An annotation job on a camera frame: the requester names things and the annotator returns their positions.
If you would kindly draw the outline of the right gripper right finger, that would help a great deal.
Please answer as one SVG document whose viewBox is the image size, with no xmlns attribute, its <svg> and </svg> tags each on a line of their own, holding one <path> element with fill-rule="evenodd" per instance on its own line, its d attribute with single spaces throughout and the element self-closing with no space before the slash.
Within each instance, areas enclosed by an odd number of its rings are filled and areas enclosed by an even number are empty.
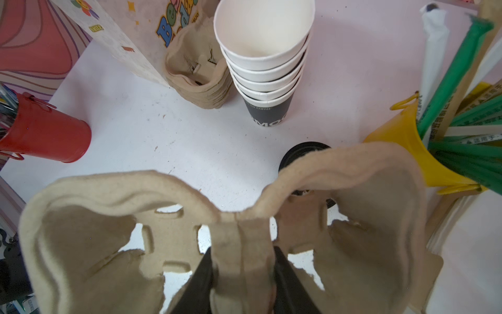
<svg viewBox="0 0 502 314">
<path fill-rule="evenodd" d="M 274 246 L 274 252 L 277 287 L 274 313 L 320 314 L 284 253 L 277 246 Z"/>
</svg>

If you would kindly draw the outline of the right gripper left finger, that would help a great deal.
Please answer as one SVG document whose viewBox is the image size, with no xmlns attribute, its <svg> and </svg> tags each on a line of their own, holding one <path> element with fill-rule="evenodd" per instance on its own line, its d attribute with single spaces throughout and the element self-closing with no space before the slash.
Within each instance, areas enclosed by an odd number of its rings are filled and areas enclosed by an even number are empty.
<svg viewBox="0 0 502 314">
<path fill-rule="evenodd" d="M 210 307 L 210 290 L 213 287 L 213 263 L 211 247 L 209 247 L 199 263 L 195 273 L 188 281 L 188 286 L 181 294 L 179 301 L 169 313 L 208 314 Z"/>
</svg>

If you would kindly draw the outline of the white paper takeout bag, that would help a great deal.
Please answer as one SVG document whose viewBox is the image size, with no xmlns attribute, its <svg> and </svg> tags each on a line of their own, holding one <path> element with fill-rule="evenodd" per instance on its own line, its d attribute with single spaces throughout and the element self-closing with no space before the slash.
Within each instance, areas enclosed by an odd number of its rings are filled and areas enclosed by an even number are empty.
<svg viewBox="0 0 502 314">
<path fill-rule="evenodd" d="M 138 77 L 167 85 L 166 56 L 187 28 L 214 15 L 218 1 L 55 1 L 93 40 Z"/>
</svg>

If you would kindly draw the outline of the single pulp cup carrier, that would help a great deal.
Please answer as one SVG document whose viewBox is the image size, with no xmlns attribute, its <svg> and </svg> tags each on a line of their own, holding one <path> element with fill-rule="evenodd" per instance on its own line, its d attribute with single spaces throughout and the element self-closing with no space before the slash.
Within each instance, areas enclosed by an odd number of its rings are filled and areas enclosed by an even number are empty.
<svg viewBox="0 0 502 314">
<path fill-rule="evenodd" d="M 425 223 L 418 164 L 373 142 L 306 154 L 238 212 L 157 171 L 60 179 L 27 203 L 18 231 L 42 313 L 159 313 L 165 273 L 192 277 L 209 247 L 212 313 L 274 313 L 274 246 L 320 313 L 402 313 Z"/>
</svg>

